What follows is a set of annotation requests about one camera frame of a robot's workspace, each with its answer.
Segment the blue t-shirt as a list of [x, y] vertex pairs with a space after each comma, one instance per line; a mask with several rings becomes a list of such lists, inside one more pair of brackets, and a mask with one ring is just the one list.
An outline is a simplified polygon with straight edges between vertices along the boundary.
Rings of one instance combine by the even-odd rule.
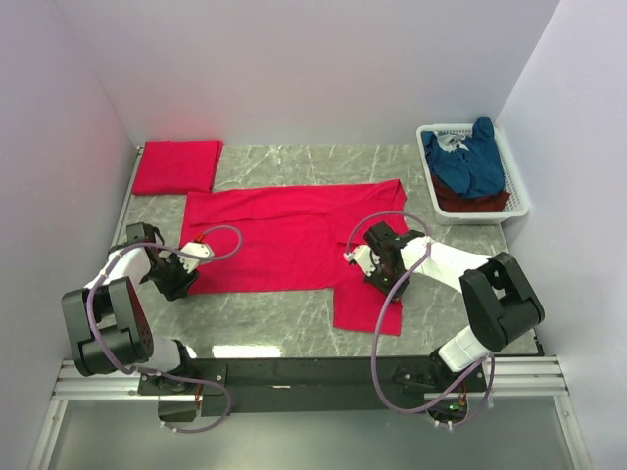
[[489, 117], [479, 117], [469, 135], [421, 131], [420, 141], [431, 175], [457, 196], [495, 196], [505, 189], [501, 155]]

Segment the white plastic basket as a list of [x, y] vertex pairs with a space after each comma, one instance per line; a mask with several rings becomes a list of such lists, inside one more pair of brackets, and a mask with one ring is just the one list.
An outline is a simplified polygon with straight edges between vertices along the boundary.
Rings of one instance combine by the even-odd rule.
[[472, 133], [472, 127], [472, 123], [435, 123], [422, 125], [415, 132], [421, 163], [427, 179], [429, 197], [435, 211], [437, 223], [440, 225], [494, 225], [501, 224], [512, 218], [524, 217], [529, 212], [527, 192], [510, 148], [496, 126], [494, 126], [494, 140], [499, 150], [504, 170], [505, 190], [509, 193], [505, 207], [501, 211], [492, 212], [449, 212], [444, 211], [440, 207], [425, 157], [421, 134], [423, 132], [435, 132], [437, 134], [444, 132], [445, 134], [469, 136]]

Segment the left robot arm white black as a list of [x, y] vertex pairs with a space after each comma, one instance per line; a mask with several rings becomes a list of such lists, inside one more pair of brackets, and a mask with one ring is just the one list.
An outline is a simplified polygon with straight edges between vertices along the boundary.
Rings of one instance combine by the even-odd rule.
[[72, 359], [81, 375], [109, 374], [118, 369], [95, 339], [91, 330], [95, 327], [122, 366], [160, 371], [163, 384], [176, 394], [189, 391], [195, 384], [196, 370], [188, 363], [190, 350], [178, 340], [152, 334], [136, 290], [150, 281], [169, 302], [186, 297], [199, 277], [199, 258], [212, 251], [190, 242], [179, 255], [155, 246], [163, 241], [154, 225], [128, 225], [126, 242], [109, 250], [104, 280], [94, 278], [62, 296]]

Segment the folded red t-shirt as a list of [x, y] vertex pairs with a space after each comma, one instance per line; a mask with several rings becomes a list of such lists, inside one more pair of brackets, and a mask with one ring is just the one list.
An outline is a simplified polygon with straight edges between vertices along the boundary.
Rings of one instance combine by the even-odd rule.
[[222, 146], [219, 140], [146, 142], [131, 194], [211, 193]]

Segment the aluminium rail frame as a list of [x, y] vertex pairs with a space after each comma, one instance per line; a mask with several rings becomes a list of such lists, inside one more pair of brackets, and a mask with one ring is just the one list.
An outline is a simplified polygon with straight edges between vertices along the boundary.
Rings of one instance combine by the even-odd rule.
[[[62, 362], [47, 414], [28, 467], [46, 469], [72, 400], [140, 400], [137, 389], [142, 379], [136, 373], [83, 377], [69, 360]], [[555, 356], [500, 356], [496, 359], [492, 396], [552, 397], [567, 449], [576, 469], [592, 469], [582, 431], [574, 413], [560, 364]]]

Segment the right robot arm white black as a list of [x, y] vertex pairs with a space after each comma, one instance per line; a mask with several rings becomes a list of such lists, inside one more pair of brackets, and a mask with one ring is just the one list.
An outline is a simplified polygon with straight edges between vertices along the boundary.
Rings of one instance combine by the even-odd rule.
[[419, 274], [459, 292], [468, 325], [415, 371], [399, 371], [403, 385], [423, 393], [450, 391], [464, 370], [488, 353], [498, 353], [545, 319], [545, 311], [518, 261], [509, 253], [477, 255], [436, 242], [410, 230], [401, 235], [379, 222], [364, 234], [365, 243], [344, 255], [364, 281], [398, 301]]

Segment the dark red t-shirt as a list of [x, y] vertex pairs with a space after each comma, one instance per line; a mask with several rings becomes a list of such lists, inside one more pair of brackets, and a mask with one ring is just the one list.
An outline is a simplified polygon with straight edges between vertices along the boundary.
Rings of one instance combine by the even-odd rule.
[[444, 185], [436, 176], [432, 177], [432, 184], [438, 206], [444, 212], [502, 212], [510, 198], [510, 193], [505, 190], [491, 196], [464, 198]]

